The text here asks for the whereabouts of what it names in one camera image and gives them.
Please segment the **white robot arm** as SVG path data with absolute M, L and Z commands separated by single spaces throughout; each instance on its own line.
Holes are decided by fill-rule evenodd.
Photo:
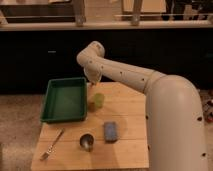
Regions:
M 93 41 L 77 55 L 95 84 L 105 76 L 146 96 L 149 171 L 209 171 L 200 95 L 188 79 L 105 57 Z

